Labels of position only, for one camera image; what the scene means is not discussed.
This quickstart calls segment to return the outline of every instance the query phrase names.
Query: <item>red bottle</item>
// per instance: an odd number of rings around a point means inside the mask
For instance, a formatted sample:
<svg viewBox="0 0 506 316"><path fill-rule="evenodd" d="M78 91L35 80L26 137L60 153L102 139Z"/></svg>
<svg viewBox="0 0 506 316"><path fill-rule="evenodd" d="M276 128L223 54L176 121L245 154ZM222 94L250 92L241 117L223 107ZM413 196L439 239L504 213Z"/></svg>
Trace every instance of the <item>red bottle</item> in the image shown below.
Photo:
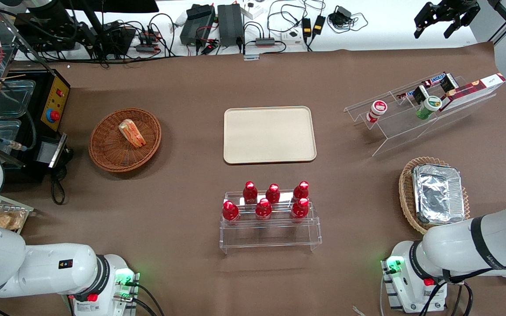
<svg viewBox="0 0 506 316"><path fill-rule="evenodd" d="M235 222L236 220L239 220L239 209L231 201L224 202L221 214L224 219L229 222Z"/></svg>
<svg viewBox="0 0 506 316"><path fill-rule="evenodd" d="M271 206L271 203L269 203L269 200L262 198L255 208L255 217L257 217L258 220L271 219L272 212L273 207Z"/></svg>
<svg viewBox="0 0 506 316"><path fill-rule="evenodd" d="M245 204L257 204L257 188L251 181L247 181L243 189L243 199Z"/></svg>
<svg viewBox="0 0 506 316"><path fill-rule="evenodd" d="M265 197L267 198L267 200L269 200L269 203L271 204L278 203L279 200L281 199L281 192L278 189L278 184L275 183L271 184L269 186L269 189L265 193Z"/></svg>
<svg viewBox="0 0 506 316"><path fill-rule="evenodd" d="M297 200L300 200L301 198L307 198L308 192L307 188L309 187L309 184L307 181L302 181L298 186L294 189L294 196L293 196L293 202L296 202Z"/></svg>
<svg viewBox="0 0 506 316"><path fill-rule="evenodd" d="M305 218L310 211L309 202L307 198L297 200L292 206L290 218Z"/></svg>

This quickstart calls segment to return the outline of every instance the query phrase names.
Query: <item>yellow label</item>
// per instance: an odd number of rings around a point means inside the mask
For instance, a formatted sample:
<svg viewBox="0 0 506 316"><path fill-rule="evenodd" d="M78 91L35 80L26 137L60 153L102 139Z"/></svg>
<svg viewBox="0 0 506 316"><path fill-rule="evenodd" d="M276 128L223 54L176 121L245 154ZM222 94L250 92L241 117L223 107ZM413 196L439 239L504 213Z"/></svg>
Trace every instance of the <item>yellow label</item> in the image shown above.
<svg viewBox="0 0 506 316"><path fill-rule="evenodd" d="M58 125L62 120L62 113L64 112L64 106L66 104L66 100L68 100L69 94L70 88L68 88L68 86L66 86L66 84L62 82L58 76L55 76L40 120L56 132L58 131ZM48 110L54 110L60 113L60 119L53 123L48 121L48 118L46 117Z"/></svg>

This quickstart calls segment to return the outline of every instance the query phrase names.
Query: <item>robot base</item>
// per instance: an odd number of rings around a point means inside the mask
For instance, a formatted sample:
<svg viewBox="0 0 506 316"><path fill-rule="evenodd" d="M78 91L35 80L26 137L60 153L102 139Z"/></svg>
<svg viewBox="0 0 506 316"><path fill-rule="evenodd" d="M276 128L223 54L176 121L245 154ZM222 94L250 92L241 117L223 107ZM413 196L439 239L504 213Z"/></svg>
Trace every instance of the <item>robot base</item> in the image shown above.
<svg viewBox="0 0 506 316"><path fill-rule="evenodd" d="M393 309L402 307L404 312L420 312L427 303L434 285L425 286L423 280L413 271L409 261L409 249L413 242L403 241L397 244L392 254L382 261L386 291ZM386 274L386 271L395 269L398 272ZM444 310L446 300L446 285L438 290L430 301L428 311L437 312Z"/></svg>
<svg viewBox="0 0 506 316"><path fill-rule="evenodd" d="M122 281L134 281L134 272L130 270L120 256L105 255L110 265L110 274L105 289L95 302L79 302L73 300L76 316L122 316L127 303L113 299L114 294L130 294L130 287L118 284Z"/></svg>

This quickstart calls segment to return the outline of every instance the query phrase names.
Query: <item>control panel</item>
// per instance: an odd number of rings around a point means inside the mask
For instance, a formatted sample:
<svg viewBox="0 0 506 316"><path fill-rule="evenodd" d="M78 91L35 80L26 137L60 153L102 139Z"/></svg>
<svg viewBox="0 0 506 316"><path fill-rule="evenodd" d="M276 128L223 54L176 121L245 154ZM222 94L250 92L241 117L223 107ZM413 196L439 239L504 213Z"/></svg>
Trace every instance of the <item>control panel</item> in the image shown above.
<svg viewBox="0 0 506 316"><path fill-rule="evenodd" d="M44 106L44 112L42 112L42 117L40 117L40 120L54 131L58 131L69 93L70 88L60 78L55 76L46 105Z"/></svg>

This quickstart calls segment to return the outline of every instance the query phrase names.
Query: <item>clear acrylic stand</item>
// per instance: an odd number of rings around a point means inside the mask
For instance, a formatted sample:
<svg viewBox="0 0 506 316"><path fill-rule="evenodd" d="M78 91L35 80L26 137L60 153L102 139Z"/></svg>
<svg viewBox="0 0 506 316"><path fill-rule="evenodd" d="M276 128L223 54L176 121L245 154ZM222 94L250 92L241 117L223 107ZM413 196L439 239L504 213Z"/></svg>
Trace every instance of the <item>clear acrylic stand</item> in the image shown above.
<svg viewBox="0 0 506 316"><path fill-rule="evenodd" d="M382 142L380 147L374 152L374 154L372 154L372 156L376 156L377 154L381 154L387 150L391 150L412 140L416 140L416 138L419 138L424 134L461 120L472 114L472 112L485 104L487 100L497 95L496 92L493 92L482 98L471 100L466 104L451 108L450 110L434 112L427 120L421 120L415 115L415 112L419 109L419 104L417 104L415 99L412 96L407 96L406 98L399 98L398 96L403 93L414 91L424 80L434 78L441 74L442 73L440 72L427 78L406 84L405 86L380 94L379 96L369 100L365 100L352 106L347 106L347 108L343 110L343 112L349 113L354 122L362 120L369 130L377 129L385 137L384 142ZM461 76L455 77L454 79L460 86L467 83ZM442 90L440 84L428 88L427 92L431 96L441 97L444 95L444 91ZM388 110L385 114L380 116L380 119L378 119L377 122L370 123L366 120L366 114L370 110L372 103L376 100L386 102L388 104Z"/></svg>
<svg viewBox="0 0 506 316"><path fill-rule="evenodd" d="M255 205L246 205L242 192L226 192L224 202L230 200L239 208L239 220L228 222L220 216L220 249L228 254L230 248L271 246L310 246L314 250L322 242L319 216L310 200L306 218L292 219L290 211L293 190L281 190L279 203L272 204L269 220L255 218Z"/></svg>

